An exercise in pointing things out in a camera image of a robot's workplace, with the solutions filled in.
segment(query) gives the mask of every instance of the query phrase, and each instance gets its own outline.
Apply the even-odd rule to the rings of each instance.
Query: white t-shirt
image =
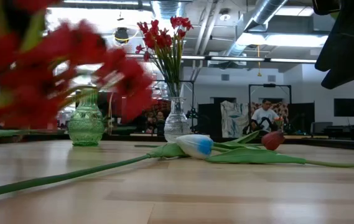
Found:
[[[279,116],[272,109],[264,110],[262,108],[259,108],[253,113],[251,119],[257,121],[257,123],[259,124],[263,120],[263,118],[268,118],[271,122],[273,122],[274,119],[278,117]],[[271,128],[269,127],[269,123],[267,121],[264,121],[261,125],[264,126],[264,131],[271,131]]]

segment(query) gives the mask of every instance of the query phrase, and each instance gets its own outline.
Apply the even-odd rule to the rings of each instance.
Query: green glass vase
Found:
[[[82,91],[87,94],[73,112],[68,124],[68,132],[74,146],[97,146],[105,131],[103,117],[96,101],[98,92],[92,89]]]

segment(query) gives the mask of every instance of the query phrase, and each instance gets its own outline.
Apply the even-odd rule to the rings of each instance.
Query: monitor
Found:
[[[354,99],[334,99],[334,116],[354,117]]]

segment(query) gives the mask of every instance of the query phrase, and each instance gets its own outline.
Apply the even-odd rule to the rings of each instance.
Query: clear glass vase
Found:
[[[164,137],[167,142],[175,142],[179,136],[189,134],[188,119],[184,114],[182,97],[173,97],[171,100],[171,112],[165,120]]]
[[[102,113],[96,104],[98,92],[86,89],[82,94],[88,96],[80,100],[80,104],[70,118],[69,136],[74,146],[97,146],[105,131]]]

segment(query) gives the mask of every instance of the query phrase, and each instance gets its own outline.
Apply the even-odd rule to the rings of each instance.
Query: white wall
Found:
[[[354,118],[334,117],[335,98],[354,98],[354,81],[328,90],[320,84],[327,72],[320,72],[314,65],[302,65],[302,102],[315,102],[315,121],[331,121],[333,125],[354,124]]]
[[[189,80],[192,74],[191,67],[184,67],[184,80]],[[229,81],[221,81],[221,74],[229,74]],[[276,75],[275,84],[283,84],[283,73],[277,69],[261,69],[262,76],[258,76],[258,69],[234,69],[220,70],[219,68],[202,68],[195,82],[195,108],[198,104],[211,103],[212,97],[236,98],[237,103],[249,102],[249,84],[264,84],[268,82],[268,75]],[[284,88],[263,88],[253,86],[251,88],[251,101],[259,102],[260,98],[283,98],[289,100],[289,90]],[[192,92],[184,88],[186,98],[184,110],[192,107]]]
[[[297,65],[283,74],[285,85],[291,85],[292,103],[302,103],[302,65]]]

